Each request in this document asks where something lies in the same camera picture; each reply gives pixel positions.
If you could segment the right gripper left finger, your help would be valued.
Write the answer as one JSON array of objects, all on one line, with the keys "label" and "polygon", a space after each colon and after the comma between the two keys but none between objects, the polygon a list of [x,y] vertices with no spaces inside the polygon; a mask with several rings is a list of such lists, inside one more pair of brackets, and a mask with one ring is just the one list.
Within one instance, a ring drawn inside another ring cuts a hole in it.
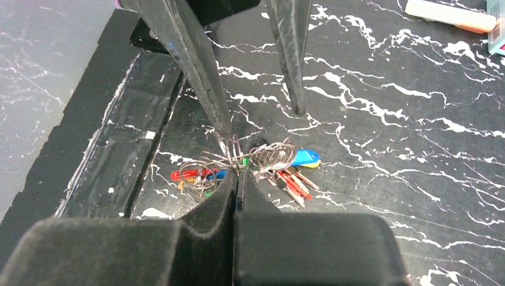
[{"label": "right gripper left finger", "polygon": [[176,220],[46,219],[21,238],[2,285],[230,285],[238,177]]}]

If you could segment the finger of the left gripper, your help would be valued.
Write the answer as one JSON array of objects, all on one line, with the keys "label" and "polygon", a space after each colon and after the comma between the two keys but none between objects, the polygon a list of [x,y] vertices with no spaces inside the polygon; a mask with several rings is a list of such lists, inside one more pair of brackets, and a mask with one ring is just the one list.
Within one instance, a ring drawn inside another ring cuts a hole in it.
[{"label": "finger of the left gripper", "polygon": [[175,59],[215,130],[232,134],[230,112],[210,41],[186,1],[119,1],[136,12]]},{"label": "finger of the left gripper", "polygon": [[303,116],[306,113],[303,59],[312,1],[269,0],[265,3],[293,111]]}]

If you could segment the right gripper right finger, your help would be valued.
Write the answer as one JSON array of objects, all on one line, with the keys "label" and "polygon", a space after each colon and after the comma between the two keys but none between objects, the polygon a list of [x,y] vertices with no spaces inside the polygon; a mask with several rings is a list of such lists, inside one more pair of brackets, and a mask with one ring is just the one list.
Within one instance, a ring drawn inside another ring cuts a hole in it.
[{"label": "right gripper right finger", "polygon": [[235,285],[409,285],[388,224],[365,213],[284,213],[240,173]]}]

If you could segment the metal key organizer red handle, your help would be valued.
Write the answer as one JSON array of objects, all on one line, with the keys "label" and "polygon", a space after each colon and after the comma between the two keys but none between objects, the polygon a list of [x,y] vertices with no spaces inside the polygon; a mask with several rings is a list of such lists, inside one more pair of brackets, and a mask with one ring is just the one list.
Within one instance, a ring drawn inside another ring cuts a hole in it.
[{"label": "metal key organizer red handle", "polygon": [[216,137],[221,154],[203,151],[198,160],[182,163],[179,170],[171,172],[170,179],[178,183],[179,189],[207,198],[217,190],[226,175],[251,172],[254,179],[265,179],[286,192],[300,207],[312,198],[311,190],[320,189],[299,170],[301,167],[319,167],[319,154],[297,148],[292,138],[280,142],[259,138],[244,151],[236,135],[227,140],[220,135]]}]

